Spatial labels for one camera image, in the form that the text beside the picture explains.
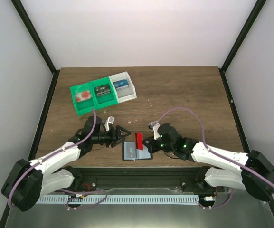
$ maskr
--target black metal frame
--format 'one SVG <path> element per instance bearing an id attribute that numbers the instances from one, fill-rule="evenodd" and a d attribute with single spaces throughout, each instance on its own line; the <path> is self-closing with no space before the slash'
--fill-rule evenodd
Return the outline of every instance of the black metal frame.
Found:
<path id="1" fill-rule="evenodd" d="M 40 121 L 39 121 L 39 124 L 38 124 L 36 135 L 35 135 L 35 138 L 34 138 L 31 150 L 30 150 L 29 158 L 28 158 L 28 159 L 34 159 L 35 155 L 36 155 L 36 152 L 37 152 L 37 149 L 38 149 L 39 141 L 40 141 L 40 138 L 41 138 L 41 135 L 42 135 L 42 132 L 43 132 L 43 128 L 44 128 L 44 125 L 45 125 L 46 117 L 47 117 L 49 106 L 50 106 L 51 99 L 52 99 L 52 95 L 53 95 L 55 87 L 56 87 L 57 78 L 58 78 L 60 70 L 56 70 L 56 68 L 54 67 L 54 65 L 53 65 L 53 63 L 52 63 L 52 61 L 51 61 L 44 45 L 43 45 L 40 37 L 38 36 L 38 33 L 35 30 L 28 14 L 27 14 L 27 12 L 25 11 L 24 6 L 21 3 L 21 1 L 20 0 L 11 0 L 11 1 L 13 3 L 14 7 L 16 8 L 18 14 L 20 15 L 22 21 L 24 22 L 26 28 L 28 29 L 31 37 L 33 38 L 33 40 L 35 42 L 35 44 L 37 45 L 43 59 L 45 60 L 45 62 L 48 65 L 51 73 L 53 74 L 53 78 L 52 78 L 52 81 L 51 81 L 51 84 L 50 84 L 48 95 L 46 97 L 46 101 L 45 101 L 45 104 L 44 104 L 42 115 L 41 115 L 41 118 L 40 118 Z M 245 37 L 247 36 L 250 28 L 252 27 L 253 23 L 255 22 L 258 14 L 260 13 L 262 7 L 265 4 L 265 2 L 266 2 L 266 0 L 257 0 L 257 2 L 254 5 L 249 17 L 247 18 L 247 20 L 245 22 L 243 28 L 241 29 L 241 31 L 240 31 L 240 33 L 239 33 L 232 49 L 231 49 L 231 51 L 229 52 L 222 68 L 219 69 L 220 75 L 221 75 L 221 78 L 222 78 L 222 81 L 223 81 L 223 85 L 224 85 L 224 88 L 225 88 L 225 91 L 226 91 L 226 94 L 227 94 L 227 98 L 228 98 L 229 104 L 231 106 L 233 117 L 234 117 L 237 129 L 238 129 L 239 137 L 240 137 L 243 149 L 247 153 L 250 152 L 250 149 L 248 147 L 248 144 L 247 144 L 247 141 L 246 141 L 246 136 L 244 134 L 241 122 L 239 120 L 239 116 L 238 116 L 238 113 L 237 113 L 237 110 L 236 110 L 236 107 L 235 107 L 233 97 L 231 95 L 231 91 L 230 91 L 229 86 L 227 84 L 227 79 L 226 79 L 225 73 L 226 73 L 229 65 L 231 64 L 232 60 L 234 59 L 237 51 L 239 50 L 241 44 L 243 43 Z M 188 168 L 188 170 L 183 170 L 183 169 L 185 169 L 185 168 L 171 168 L 171 169 L 167 168 L 166 170 L 163 171 L 164 172 L 163 175 L 168 175 L 168 174 L 169 175 L 174 175 L 174 174 L 181 175 L 183 171 L 186 172 L 186 173 L 188 172 L 188 175 L 190 175 L 190 174 L 195 175 L 195 174 L 193 174 L 194 170 L 192 170 L 192 169 L 195 169 L 195 168 Z M 159 172 L 159 170 L 157 168 L 150 168 L 150 169 L 149 168 L 129 168 L 128 172 L 135 173 L 134 175 L 130 175 L 130 177 L 134 176 L 135 181 L 138 181 L 138 176 L 140 177 L 141 172 L 143 172 L 143 174 L 147 173 L 148 175 L 150 175 L 150 173 L 153 173 L 155 171 Z M 80 169 L 80 171 L 81 172 L 87 171 L 87 173 L 89 173 L 89 172 L 101 172 L 101 175 L 109 176 L 111 170 L 109 170 L 108 172 L 104 172 L 104 169 L 100 169 L 100 168 L 91 168 L 91 169 L 82 168 L 82 169 Z M 124 174 L 119 172 L 117 175 L 119 176 L 118 184 L 120 184 L 121 179 L 123 179 Z M 167 184 L 167 181 L 165 179 L 164 180 L 163 180 L 163 178 L 159 179 L 159 177 L 157 175 L 155 177 L 156 177 L 156 180 L 159 181 L 159 184 L 161 184 L 161 183 Z M 273 199 L 269 202 L 269 206 L 270 206 L 270 209 L 271 209 L 272 214 L 274 216 L 274 200 Z M 9 215 L 9 207 L 6 206 L 4 214 L 3 214 L 2 218 L 1 218 L 1 221 L 0 221 L 0 228 L 5 227 L 8 215 Z"/>

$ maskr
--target wall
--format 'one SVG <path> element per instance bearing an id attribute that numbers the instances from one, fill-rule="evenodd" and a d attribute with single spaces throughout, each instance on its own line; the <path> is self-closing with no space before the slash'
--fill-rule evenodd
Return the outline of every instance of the wall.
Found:
<path id="1" fill-rule="evenodd" d="M 227 71 L 251 149 L 274 165 L 274 1 L 267 1 Z"/>
<path id="2" fill-rule="evenodd" d="M 221 66 L 256 0 L 22 0 L 56 68 Z"/>
<path id="3" fill-rule="evenodd" d="M 11 1 L 0 0 L 0 190 L 28 157 L 51 77 Z M 0 193 L 0 219 L 6 201 Z"/>

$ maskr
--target wooden table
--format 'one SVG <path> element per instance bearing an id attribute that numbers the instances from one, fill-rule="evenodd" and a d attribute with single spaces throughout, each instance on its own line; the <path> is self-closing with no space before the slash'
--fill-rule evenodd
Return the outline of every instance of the wooden table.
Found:
<path id="1" fill-rule="evenodd" d="M 216 66 L 179 67 L 107 67 L 62 68 L 52 97 L 37 158 L 62 146 L 84 126 L 91 114 L 77 116 L 69 88 L 94 79 L 127 71 L 135 85 L 137 99 L 97 111 L 106 120 L 115 117 L 115 125 L 132 132 L 127 141 L 134 141 L 134 133 L 151 136 L 149 122 L 157 120 L 167 110 L 182 106 L 193 110 L 205 126 L 209 145 L 225 150 L 243 152 L 238 131 Z M 161 123 L 170 123 L 185 137 L 201 140 L 201 129 L 190 113 L 177 110 Z M 153 160 L 122 161 L 122 146 L 89 152 L 72 166 L 82 167 L 157 167 L 198 166 L 189 161 L 173 160 L 162 152 Z"/>

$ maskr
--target robotic hand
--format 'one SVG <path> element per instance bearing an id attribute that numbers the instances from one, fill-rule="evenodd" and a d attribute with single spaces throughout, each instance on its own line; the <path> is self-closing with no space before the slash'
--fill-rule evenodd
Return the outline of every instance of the robotic hand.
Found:
<path id="1" fill-rule="evenodd" d="M 160 125 L 151 122 L 149 128 L 154 136 L 142 141 L 150 153 L 163 150 L 173 152 L 179 159 L 191 162 L 201 162 L 215 167 L 202 167 L 196 177 L 196 184 L 205 189 L 207 187 L 224 186 L 246 190 L 258 200 L 269 201 L 274 187 L 258 175 L 242 169 L 248 167 L 274 185 L 274 166 L 258 151 L 251 153 L 237 153 L 206 146 L 196 139 L 184 138 L 169 123 Z M 218 157 L 215 153 L 228 158 L 228 161 Z"/>
<path id="2" fill-rule="evenodd" d="M 31 161 L 24 159 L 17 161 L 4 183 L 1 193 L 7 198 L 12 197 L 11 202 L 21 211 L 26 211 L 43 195 L 62 188 L 77 189 L 77 186 L 81 185 L 81 175 L 72 167 L 62 167 L 86 155 L 92 150 L 94 144 L 115 147 L 122 143 L 131 132 L 120 126 L 114 128 L 113 122 L 114 117 L 112 116 L 106 120 L 105 124 L 101 118 L 90 116 L 85 122 L 84 128 L 79 129 L 57 150 Z M 83 141 L 93 127 L 93 133 Z M 32 166 L 35 167 L 13 190 L 18 179 Z"/>

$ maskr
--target white perforated rail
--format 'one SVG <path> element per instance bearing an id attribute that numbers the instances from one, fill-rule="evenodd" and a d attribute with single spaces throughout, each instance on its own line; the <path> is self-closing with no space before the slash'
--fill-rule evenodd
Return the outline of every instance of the white perforated rail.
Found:
<path id="1" fill-rule="evenodd" d="M 37 204 L 66 204 L 68 195 L 45 195 Z M 83 199 L 73 199 L 69 204 L 94 204 L 102 200 L 104 195 L 89 195 Z M 101 204 L 176 204 L 198 205 L 198 195 L 108 195 Z"/>

